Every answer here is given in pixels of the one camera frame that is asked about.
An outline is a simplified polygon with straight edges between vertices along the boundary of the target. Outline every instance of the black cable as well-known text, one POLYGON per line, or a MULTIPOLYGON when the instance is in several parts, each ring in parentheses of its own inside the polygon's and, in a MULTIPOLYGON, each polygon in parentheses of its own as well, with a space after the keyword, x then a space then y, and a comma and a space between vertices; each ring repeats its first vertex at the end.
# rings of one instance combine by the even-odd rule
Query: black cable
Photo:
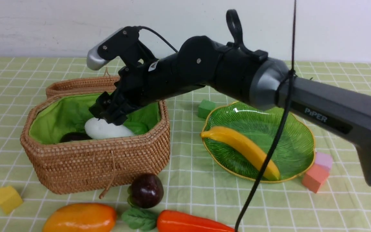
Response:
POLYGON ((244 206, 237 218, 236 225, 234 227, 234 231, 238 232, 238 228, 240 225, 241 220, 243 219, 244 214, 246 213, 247 208, 249 207, 250 202, 252 201, 252 198, 254 194, 256 193, 257 187, 260 184, 260 181, 264 175, 265 169, 267 168, 268 163, 271 160, 271 157, 274 153, 274 150, 277 148, 277 144, 280 140, 281 134, 283 133, 284 125, 286 124, 287 116, 290 111, 290 105, 291 105, 291 95, 293 92, 293 85, 294 85, 294 78, 296 78, 296 71, 294 70, 294 38, 295 38, 295 29, 296 29, 296 0, 294 0, 294 16, 293 16, 293 39, 292 39, 292 48, 291 48, 291 70, 288 73, 287 78, 281 83, 284 84, 286 80, 289 80, 289 90, 287 93, 287 98, 285 101, 285 106, 284 106, 284 112, 283 116, 281 117, 280 125, 278 127, 277 133, 274 137, 273 143, 271 144, 271 147, 267 153, 267 157, 264 160, 262 167, 259 171, 259 175, 256 178, 256 181, 254 182, 254 185, 252 187, 252 190, 249 193, 249 196, 247 197, 246 203, 244 203, 244 206))
POLYGON ((156 36, 158 36, 162 41, 164 41, 172 50, 174 50, 176 53, 178 53, 177 49, 175 49, 165 38, 163 38, 159 33, 157 33, 156 31, 154 31, 153 29, 151 29, 149 27, 146 27, 146 26, 142 26, 142 25, 139 25, 138 28, 140 28, 140 29, 146 29, 147 31, 151 31, 156 36))

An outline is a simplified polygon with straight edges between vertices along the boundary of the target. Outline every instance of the basket string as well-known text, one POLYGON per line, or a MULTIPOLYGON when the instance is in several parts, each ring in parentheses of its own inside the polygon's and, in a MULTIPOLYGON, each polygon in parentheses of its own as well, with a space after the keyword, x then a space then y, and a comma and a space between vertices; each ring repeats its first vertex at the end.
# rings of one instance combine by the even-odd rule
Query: basket string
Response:
POLYGON ((108 75, 108 77, 111 77, 111 75, 110 75, 109 72, 108 72, 108 67, 106 67, 106 70, 105 70, 105 72, 104 72, 103 77, 106 77, 106 75, 108 75))
POLYGON ((109 188, 112 185, 112 182, 114 181, 115 175, 117 174, 117 168, 115 167, 115 159, 114 159, 113 151, 111 151, 111 156, 112 156, 112 169, 113 169, 113 172, 112 172, 112 175, 111 175, 112 178, 109 181, 109 184, 107 185, 107 187, 101 192, 101 194, 99 196, 100 199, 102 199, 107 194, 107 192, 109 191, 109 188))

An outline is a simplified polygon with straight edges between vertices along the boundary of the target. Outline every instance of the orange cube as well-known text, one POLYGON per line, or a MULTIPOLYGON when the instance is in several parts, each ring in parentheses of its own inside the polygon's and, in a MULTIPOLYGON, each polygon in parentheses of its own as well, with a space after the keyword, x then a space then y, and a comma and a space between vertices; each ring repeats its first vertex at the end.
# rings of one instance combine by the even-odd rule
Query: orange cube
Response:
POLYGON ((330 173, 326 169, 317 164, 313 164, 313 166, 305 173, 302 184, 310 191, 317 193, 324 185, 329 175, 330 173))

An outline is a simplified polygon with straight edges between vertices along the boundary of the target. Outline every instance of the yellow cube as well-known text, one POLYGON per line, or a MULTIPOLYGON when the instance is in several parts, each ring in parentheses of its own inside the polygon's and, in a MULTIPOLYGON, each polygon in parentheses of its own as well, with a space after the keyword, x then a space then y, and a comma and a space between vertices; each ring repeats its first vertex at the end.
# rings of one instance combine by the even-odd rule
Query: yellow cube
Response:
POLYGON ((23 201, 21 196, 12 186, 0 188, 0 207, 5 214, 10 214, 22 203, 23 201))

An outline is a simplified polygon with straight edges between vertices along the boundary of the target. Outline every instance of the foam block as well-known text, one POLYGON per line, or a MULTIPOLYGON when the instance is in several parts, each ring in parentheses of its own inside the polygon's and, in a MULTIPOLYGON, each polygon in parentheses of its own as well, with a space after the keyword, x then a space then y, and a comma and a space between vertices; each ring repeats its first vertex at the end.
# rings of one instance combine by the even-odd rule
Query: foam block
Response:
POLYGON ((302 184, 310 191, 317 193, 325 184, 329 175, 330 174, 326 169, 318 164, 313 164, 313 166, 304 175, 302 184))
POLYGON ((333 157, 331 157, 331 155, 329 154, 317 152, 315 164, 318 164, 319 166, 324 168, 326 171, 330 172, 331 166, 333 165, 333 157))
POLYGON ((197 116, 202 119, 206 119, 212 110, 215 109, 215 103, 208 100, 202 100, 198 106, 197 116))
POLYGON ((5 214, 10 214, 22 203, 21 196, 12 186, 0 188, 0 207, 5 214))

